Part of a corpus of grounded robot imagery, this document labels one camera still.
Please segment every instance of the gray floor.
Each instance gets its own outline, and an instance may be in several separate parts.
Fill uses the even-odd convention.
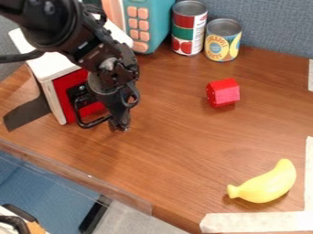
[[[114,201],[93,234],[188,234],[188,232]]]
[[[0,55],[17,54],[18,51],[9,35],[9,31],[16,28],[16,24],[0,16]],[[18,69],[23,63],[0,64],[0,81],[8,77],[12,72]]]

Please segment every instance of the soup can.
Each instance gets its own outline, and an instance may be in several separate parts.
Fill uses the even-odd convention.
[[[234,60],[239,53],[243,31],[240,24],[229,18],[214,19],[207,25],[205,55],[218,62]]]
[[[193,56],[203,50],[207,6],[199,1],[187,0],[173,5],[172,49],[181,55]]]

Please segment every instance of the metal can lid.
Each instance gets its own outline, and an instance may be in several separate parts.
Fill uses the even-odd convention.
[[[181,16],[199,16],[208,12],[208,8],[202,2],[187,0],[174,4],[173,12]]]
[[[233,36],[242,32],[240,24],[230,18],[218,18],[209,22],[208,32],[218,36]]]

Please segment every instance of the masking tape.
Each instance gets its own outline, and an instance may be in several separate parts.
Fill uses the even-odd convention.
[[[308,90],[313,91],[313,60],[309,61]]]
[[[313,231],[313,138],[307,138],[305,211],[207,214],[202,233]]]
[[[305,210],[313,211],[313,137],[307,138],[304,200]]]
[[[202,233],[273,232],[313,230],[313,212],[208,214]]]

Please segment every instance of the black robotic arm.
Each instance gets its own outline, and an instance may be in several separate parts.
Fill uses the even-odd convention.
[[[113,130],[126,131],[130,109],[139,102],[134,52],[111,37],[77,0],[0,0],[0,15],[18,23],[27,41],[44,52],[59,52],[87,69],[89,91],[110,112]],[[91,127],[92,124],[81,124]]]

